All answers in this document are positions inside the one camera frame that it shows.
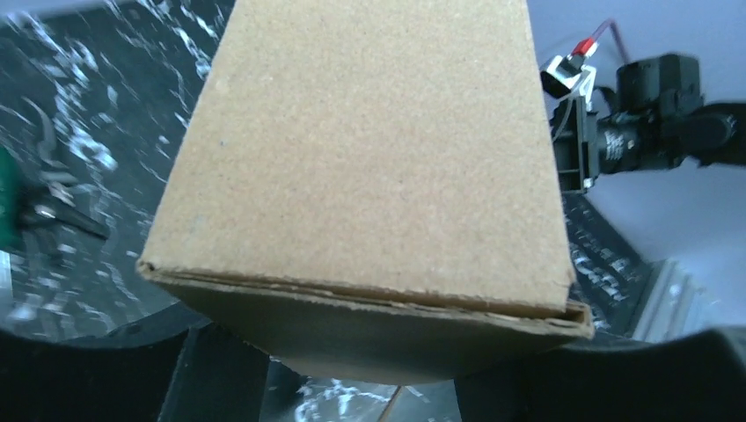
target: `wall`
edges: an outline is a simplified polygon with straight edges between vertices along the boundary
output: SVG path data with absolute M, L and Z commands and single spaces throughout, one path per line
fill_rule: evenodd
M 20 4 L 42 11 L 96 1 L 0 0 L 0 15 Z M 614 17 L 633 59 L 669 51 L 697 55 L 708 100 L 746 100 L 744 1 L 528 2 L 539 62 L 568 53 L 605 18 Z M 609 34 L 593 63 L 599 82 L 613 85 L 621 62 Z M 686 163 L 674 171 L 601 178 L 589 197 L 646 258 L 679 260 L 715 298 L 721 321 L 746 324 L 745 186 L 745 170 Z

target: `cardboard surface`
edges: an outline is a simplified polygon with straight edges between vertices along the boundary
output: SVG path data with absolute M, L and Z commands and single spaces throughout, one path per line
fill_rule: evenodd
M 140 270 L 313 375 L 589 336 L 525 2 L 238 0 Z

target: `green tool handle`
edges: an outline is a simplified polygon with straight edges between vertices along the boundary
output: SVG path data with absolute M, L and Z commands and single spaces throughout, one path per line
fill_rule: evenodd
M 6 148 L 0 147 L 0 251 L 18 245 L 17 218 L 21 177 L 18 163 Z

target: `black marble surface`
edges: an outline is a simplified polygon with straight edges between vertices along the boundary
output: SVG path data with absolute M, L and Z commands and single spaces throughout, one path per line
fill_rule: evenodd
M 99 336 L 174 302 L 135 274 L 135 260 L 232 5 L 140 0 L 46 19 L 17 16 L 0 28 L 0 142 L 31 172 L 39 127 L 21 96 L 54 115 L 65 162 L 83 182 L 76 203 L 113 233 L 102 243 L 61 230 L 64 269 L 46 265 L 32 236 L 25 236 L 23 256 L 0 256 L 0 272 L 4 258 L 13 270 L 10 285 L 0 273 L 0 299 L 10 301 L 0 304 L 9 310 L 0 316 L 7 330 L 52 340 Z M 564 201 L 578 271 L 571 296 L 591 304 L 597 328 L 624 334 L 649 267 L 585 199 Z M 3 295 L 8 288 L 12 298 Z M 298 389 L 270 378 L 267 420 L 376 420 L 393 392 L 338 380 L 307 380 Z M 452 383 L 407 395 L 400 409 L 425 409 L 411 420 L 459 420 Z

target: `cardboard box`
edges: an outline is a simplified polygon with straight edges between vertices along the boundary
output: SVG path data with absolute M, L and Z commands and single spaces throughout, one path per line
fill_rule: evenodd
M 590 337 L 525 2 L 238 0 L 139 269 L 306 375 Z

